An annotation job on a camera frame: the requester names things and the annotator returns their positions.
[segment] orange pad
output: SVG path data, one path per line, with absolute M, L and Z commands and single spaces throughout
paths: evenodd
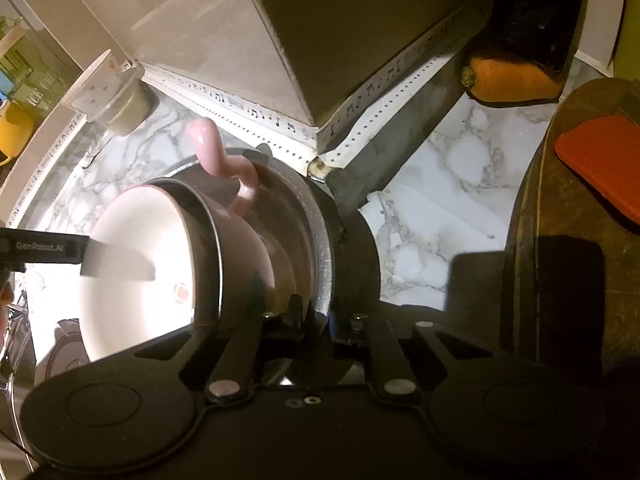
M 599 117 L 562 134 L 556 155 L 622 214 L 640 224 L 640 126 Z

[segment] countertop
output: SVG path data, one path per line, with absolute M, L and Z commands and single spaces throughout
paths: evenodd
M 565 94 L 596 76 L 575 61 Z M 21 226 L 88 235 L 119 193 L 192 156 L 184 130 L 196 114 L 160 92 L 156 97 L 151 117 L 127 137 L 86 124 Z M 445 310 L 458 329 L 497 341 L 511 210 L 555 110 L 554 104 L 486 108 L 462 96 L 388 186 L 369 195 L 361 213 L 376 239 L 382 300 Z M 222 135 L 227 146 L 248 147 Z M 78 275 L 79 266 L 42 264 L 17 275 L 17 288 L 28 292 L 38 360 L 54 343 L 56 323 L 78 317 Z

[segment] carrot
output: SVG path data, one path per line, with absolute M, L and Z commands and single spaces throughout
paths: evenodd
M 487 103 L 549 100 L 560 95 L 565 74 L 551 74 L 513 54 L 485 50 L 473 54 L 462 69 L 462 84 Z

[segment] yellow object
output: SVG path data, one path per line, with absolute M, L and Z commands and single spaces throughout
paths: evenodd
M 471 55 L 462 69 L 462 84 L 476 99 L 487 103 L 521 103 L 554 99 L 566 74 L 551 74 L 539 66 L 497 49 Z
M 626 0 L 613 72 L 624 79 L 640 78 L 640 0 Z
M 18 103 L 6 100 L 0 106 L 0 152 L 6 159 L 4 166 L 22 153 L 36 129 L 36 115 Z

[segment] pink handle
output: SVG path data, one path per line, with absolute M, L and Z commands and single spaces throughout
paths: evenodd
M 211 119 L 196 119 L 187 127 L 187 134 L 196 148 L 196 156 L 204 171 L 211 176 L 235 177 L 240 181 L 238 194 L 227 209 L 243 216 L 260 186 L 254 165 L 242 155 L 226 154 L 218 127 Z

